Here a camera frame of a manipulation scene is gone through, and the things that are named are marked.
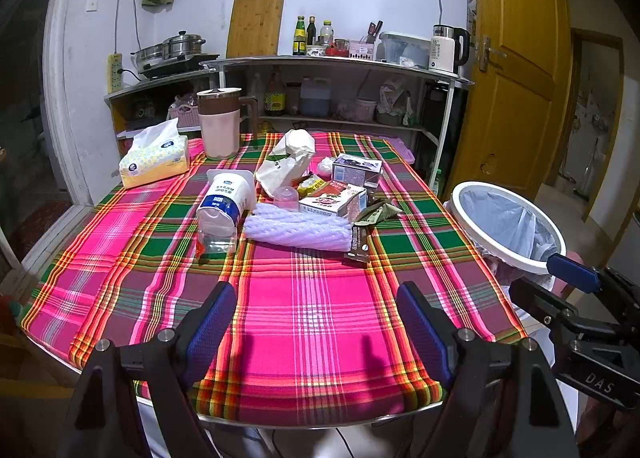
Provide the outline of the yellow wooden door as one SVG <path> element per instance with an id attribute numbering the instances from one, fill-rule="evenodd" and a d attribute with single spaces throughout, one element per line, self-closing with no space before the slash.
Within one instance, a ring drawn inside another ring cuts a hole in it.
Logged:
<path id="1" fill-rule="evenodd" d="M 558 150 L 570 78 L 567 0 L 477 0 L 476 59 L 448 190 L 534 199 Z"/>

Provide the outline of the green wrapper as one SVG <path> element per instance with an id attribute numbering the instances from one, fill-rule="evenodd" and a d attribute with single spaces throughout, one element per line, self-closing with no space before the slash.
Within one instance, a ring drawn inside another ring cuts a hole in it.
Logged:
<path id="1" fill-rule="evenodd" d="M 386 219 L 398 216 L 401 212 L 401 208 L 390 200 L 375 200 L 357 216 L 354 225 L 358 227 L 378 225 L 378 223 L 384 222 Z"/>

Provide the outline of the brown snack wrapper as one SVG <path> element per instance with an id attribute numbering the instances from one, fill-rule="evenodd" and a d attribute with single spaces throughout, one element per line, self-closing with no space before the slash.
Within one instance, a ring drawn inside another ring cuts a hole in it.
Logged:
<path id="1" fill-rule="evenodd" d="M 366 227 L 352 226 L 352 242 L 349 249 L 344 253 L 349 261 L 367 264 L 370 262 L 368 232 Z"/>

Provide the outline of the white blue yogurt tub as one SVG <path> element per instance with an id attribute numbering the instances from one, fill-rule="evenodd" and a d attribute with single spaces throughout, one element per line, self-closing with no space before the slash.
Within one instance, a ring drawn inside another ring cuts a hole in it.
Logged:
<path id="1" fill-rule="evenodd" d="M 248 170 L 208 170 L 206 176 L 205 196 L 196 210 L 198 231 L 238 234 L 244 213 L 256 205 L 254 174 Z"/>

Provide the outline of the white power strip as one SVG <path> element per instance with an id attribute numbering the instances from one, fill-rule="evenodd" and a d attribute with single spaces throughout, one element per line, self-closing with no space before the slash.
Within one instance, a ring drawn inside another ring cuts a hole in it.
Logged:
<path id="1" fill-rule="evenodd" d="M 106 62 L 107 92 L 113 94 L 122 89 L 122 54 L 109 54 Z"/>

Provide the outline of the wooden cutting board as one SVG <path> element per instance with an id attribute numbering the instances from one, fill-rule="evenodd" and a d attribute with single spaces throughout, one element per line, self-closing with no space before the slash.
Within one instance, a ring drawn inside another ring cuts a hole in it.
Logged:
<path id="1" fill-rule="evenodd" d="M 283 4 L 284 0 L 234 0 L 226 57 L 275 56 Z"/>

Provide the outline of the clear storage container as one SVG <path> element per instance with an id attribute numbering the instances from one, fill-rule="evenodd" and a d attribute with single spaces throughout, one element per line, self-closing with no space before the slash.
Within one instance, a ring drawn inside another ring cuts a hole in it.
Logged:
<path id="1" fill-rule="evenodd" d="M 380 35 L 380 41 L 380 59 L 387 63 L 418 69 L 430 65 L 431 41 L 426 38 L 386 31 Z"/>

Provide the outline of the pink plaid tablecloth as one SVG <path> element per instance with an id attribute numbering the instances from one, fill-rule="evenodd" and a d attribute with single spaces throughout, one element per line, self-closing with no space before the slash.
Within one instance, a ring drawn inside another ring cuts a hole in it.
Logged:
<path id="1" fill-rule="evenodd" d="M 337 426 L 412 412 L 442 387 L 421 362 L 395 304 L 414 282 L 457 327 L 511 343 L 525 331 L 497 280 L 427 184 L 385 140 L 314 137 L 318 157 L 378 159 L 378 195 L 397 217 L 369 233 L 370 259 L 240 240 L 233 254 L 198 256 L 196 209 L 214 162 L 200 140 L 185 174 L 115 188 L 35 288 L 21 326 L 74 368 L 93 345 L 128 345 L 178 325 L 217 282 L 238 304 L 216 360 L 192 397 L 206 416 L 252 426 Z"/>

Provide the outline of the clear plastic cup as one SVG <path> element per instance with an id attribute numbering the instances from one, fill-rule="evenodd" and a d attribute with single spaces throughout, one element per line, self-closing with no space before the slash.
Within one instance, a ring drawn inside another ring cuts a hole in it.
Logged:
<path id="1" fill-rule="evenodd" d="M 214 235 L 199 230 L 196 233 L 194 256 L 198 261 L 204 261 L 204 259 L 213 259 L 217 255 L 234 254 L 237 244 L 238 235 L 236 233 Z"/>

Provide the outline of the white trash bin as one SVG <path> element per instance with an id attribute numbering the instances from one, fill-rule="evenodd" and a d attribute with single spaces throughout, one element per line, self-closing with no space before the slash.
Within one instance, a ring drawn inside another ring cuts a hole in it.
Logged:
<path id="1" fill-rule="evenodd" d="M 452 190 L 446 210 L 484 259 L 502 288 L 527 278 L 551 290 L 555 278 L 547 269 L 566 243 L 552 219 L 517 193 L 481 181 L 465 181 Z"/>

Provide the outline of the steel cooking pot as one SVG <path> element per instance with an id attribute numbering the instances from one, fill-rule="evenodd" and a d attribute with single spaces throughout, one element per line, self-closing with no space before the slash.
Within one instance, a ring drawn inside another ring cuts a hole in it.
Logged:
<path id="1" fill-rule="evenodd" d="M 172 59 L 190 54 L 201 54 L 202 46 L 206 43 L 200 34 L 190 34 L 181 30 L 177 35 L 170 36 L 163 41 L 163 58 Z"/>

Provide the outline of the white electric kettle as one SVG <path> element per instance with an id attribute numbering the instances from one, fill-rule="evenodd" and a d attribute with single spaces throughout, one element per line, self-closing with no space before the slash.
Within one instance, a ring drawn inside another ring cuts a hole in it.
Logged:
<path id="1" fill-rule="evenodd" d="M 431 70 L 459 74 L 459 69 L 470 57 L 471 39 L 465 28 L 436 24 L 431 38 Z"/>

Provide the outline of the yellow snack packet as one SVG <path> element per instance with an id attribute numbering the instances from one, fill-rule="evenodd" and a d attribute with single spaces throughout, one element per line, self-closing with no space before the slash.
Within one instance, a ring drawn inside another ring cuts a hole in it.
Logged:
<path id="1" fill-rule="evenodd" d="M 297 186 L 296 190 L 300 199 L 304 199 L 309 193 L 321 188 L 326 181 L 320 176 L 309 174 Z"/>

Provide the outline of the metal kitchen shelf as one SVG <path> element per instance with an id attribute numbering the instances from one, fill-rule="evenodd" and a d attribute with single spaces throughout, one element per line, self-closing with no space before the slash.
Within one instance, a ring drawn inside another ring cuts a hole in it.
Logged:
<path id="1" fill-rule="evenodd" d="M 437 150 L 444 147 L 449 120 L 452 117 L 452 106 L 445 102 L 442 112 L 435 114 L 432 124 L 425 124 L 424 111 L 427 106 L 428 88 L 433 86 L 444 92 L 447 98 L 457 99 L 473 85 L 472 80 L 462 76 L 375 60 L 344 57 L 241 57 L 203 61 L 198 70 L 139 82 L 106 95 L 104 100 L 112 111 L 116 136 L 123 140 L 134 136 L 134 129 L 128 126 L 127 122 L 129 115 L 134 112 L 136 103 L 152 102 L 155 109 L 160 111 L 160 103 L 167 102 L 169 91 L 179 84 L 189 83 L 192 88 L 238 86 L 241 80 L 248 80 L 248 74 L 273 68 L 279 68 L 285 80 L 292 82 L 299 82 L 305 76 L 326 78 L 330 81 L 331 104 L 329 115 L 325 118 L 283 114 L 270 118 L 271 123 L 314 124 L 319 129 L 328 131 L 341 127 L 345 131 L 353 129 L 360 134 L 399 138 L 414 155 L 421 147 L 430 155 L 436 155 Z M 411 106 L 414 110 L 410 125 L 393 125 L 375 120 L 357 122 L 342 120 L 337 116 L 337 106 L 341 101 L 374 99 L 378 97 L 383 83 L 391 78 L 403 80 L 410 92 Z"/>

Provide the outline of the yellow tissue pack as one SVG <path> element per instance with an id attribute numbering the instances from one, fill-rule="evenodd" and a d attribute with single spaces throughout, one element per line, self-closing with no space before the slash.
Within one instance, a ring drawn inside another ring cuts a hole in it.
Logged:
<path id="1" fill-rule="evenodd" d="M 188 137 L 179 134 L 178 119 L 143 129 L 134 136 L 119 162 L 119 175 L 126 189 L 181 175 L 189 169 Z"/>

